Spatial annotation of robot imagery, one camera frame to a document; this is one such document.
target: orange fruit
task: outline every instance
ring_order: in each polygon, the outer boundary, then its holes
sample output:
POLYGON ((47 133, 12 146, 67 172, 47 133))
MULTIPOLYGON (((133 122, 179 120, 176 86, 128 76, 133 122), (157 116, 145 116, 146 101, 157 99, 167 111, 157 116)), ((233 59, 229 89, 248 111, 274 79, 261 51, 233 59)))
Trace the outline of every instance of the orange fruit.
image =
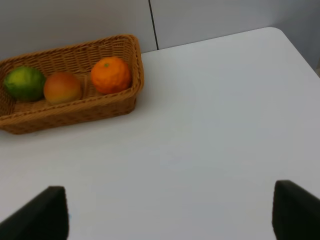
POLYGON ((119 93, 130 86, 129 66, 119 57, 105 57, 93 66, 91 81, 102 94, 119 93))

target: wicker basket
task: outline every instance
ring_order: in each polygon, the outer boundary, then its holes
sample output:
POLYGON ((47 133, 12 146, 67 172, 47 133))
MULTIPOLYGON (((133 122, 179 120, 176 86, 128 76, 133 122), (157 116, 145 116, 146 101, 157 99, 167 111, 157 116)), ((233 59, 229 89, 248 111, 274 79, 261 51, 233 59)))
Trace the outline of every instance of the wicker basket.
POLYGON ((136 37, 116 35, 104 39, 25 54, 0 62, 0 129, 13 134, 111 118, 130 113, 136 105, 137 94, 144 85, 141 52, 136 37), (117 56, 129 65, 132 84, 125 91, 101 95, 90 80, 93 65, 101 58, 117 56), (55 72, 70 72, 81 80, 80 100, 50 105, 15 101, 3 87, 5 76, 18 66, 35 67, 47 77, 55 72))

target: orange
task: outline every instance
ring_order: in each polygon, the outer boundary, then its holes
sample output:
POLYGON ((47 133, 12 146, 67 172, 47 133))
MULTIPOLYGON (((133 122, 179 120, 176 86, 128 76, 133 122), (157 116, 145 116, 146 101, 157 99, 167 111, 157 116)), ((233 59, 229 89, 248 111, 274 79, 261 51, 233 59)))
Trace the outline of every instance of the orange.
POLYGON ((105 57, 93 66, 91 81, 102 94, 119 93, 130 86, 129 66, 119 57, 105 57))

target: black object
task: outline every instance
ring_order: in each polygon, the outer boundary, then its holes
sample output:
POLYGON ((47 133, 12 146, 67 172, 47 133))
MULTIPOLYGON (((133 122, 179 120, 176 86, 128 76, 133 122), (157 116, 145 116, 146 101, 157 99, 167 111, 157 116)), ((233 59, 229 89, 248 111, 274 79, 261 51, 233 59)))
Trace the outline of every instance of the black object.
POLYGON ((272 226, 277 240, 320 240, 320 200, 292 181, 277 181, 272 226))
POLYGON ((69 216, 66 191, 50 186, 0 223, 0 240, 66 240, 69 216))

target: green fruit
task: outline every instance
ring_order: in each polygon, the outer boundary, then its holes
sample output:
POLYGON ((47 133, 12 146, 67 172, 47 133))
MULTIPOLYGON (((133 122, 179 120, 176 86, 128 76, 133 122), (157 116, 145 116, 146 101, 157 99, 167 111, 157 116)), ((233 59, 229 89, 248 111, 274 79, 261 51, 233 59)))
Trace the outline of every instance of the green fruit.
POLYGON ((29 66, 19 66, 4 79, 3 85, 17 100, 33 102, 44 96, 46 78, 39 70, 29 66))

